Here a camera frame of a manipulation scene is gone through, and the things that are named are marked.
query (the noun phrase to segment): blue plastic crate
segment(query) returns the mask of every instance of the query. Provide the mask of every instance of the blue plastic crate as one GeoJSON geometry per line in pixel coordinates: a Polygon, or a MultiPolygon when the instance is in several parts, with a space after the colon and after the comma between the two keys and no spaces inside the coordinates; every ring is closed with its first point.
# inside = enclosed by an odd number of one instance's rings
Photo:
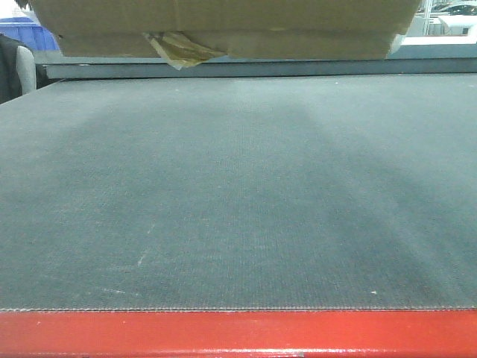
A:
{"type": "Polygon", "coordinates": [[[11,19],[0,19],[0,34],[20,40],[32,50],[60,49],[51,32],[43,26],[32,22],[29,18],[14,18],[15,21],[12,22],[4,22],[4,20],[11,19]]]}

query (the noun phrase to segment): red metal frame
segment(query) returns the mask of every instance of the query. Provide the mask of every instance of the red metal frame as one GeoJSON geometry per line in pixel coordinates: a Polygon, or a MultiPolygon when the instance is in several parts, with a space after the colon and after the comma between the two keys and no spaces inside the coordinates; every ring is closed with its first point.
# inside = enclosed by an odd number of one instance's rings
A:
{"type": "Polygon", "coordinates": [[[477,357],[477,310],[2,312],[0,357],[477,357]]]}

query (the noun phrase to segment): car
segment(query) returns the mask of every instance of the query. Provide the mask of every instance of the car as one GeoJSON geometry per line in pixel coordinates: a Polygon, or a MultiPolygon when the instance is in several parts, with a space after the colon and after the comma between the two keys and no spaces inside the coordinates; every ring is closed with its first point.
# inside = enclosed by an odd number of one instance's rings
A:
{"type": "Polygon", "coordinates": [[[448,13],[451,16],[454,15],[466,15],[477,16],[477,1],[459,2],[447,7],[442,7],[439,10],[440,13],[448,13]]]}

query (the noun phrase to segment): gray conveyor belt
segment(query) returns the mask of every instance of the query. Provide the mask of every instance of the gray conveyor belt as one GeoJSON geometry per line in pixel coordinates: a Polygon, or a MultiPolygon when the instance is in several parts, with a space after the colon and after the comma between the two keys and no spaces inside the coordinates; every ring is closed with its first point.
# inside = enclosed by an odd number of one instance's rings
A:
{"type": "Polygon", "coordinates": [[[0,106],[0,310],[477,307],[477,75],[67,81],[0,106]]]}

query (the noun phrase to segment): brown cardboard box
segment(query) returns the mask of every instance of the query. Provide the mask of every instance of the brown cardboard box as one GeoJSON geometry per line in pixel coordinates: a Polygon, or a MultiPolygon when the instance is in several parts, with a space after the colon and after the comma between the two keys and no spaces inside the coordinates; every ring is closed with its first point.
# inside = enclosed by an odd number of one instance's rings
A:
{"type": "Polygon", "coordinates": [[[67,56],[376,59],[420,0],[31,0],[67,56]]]}

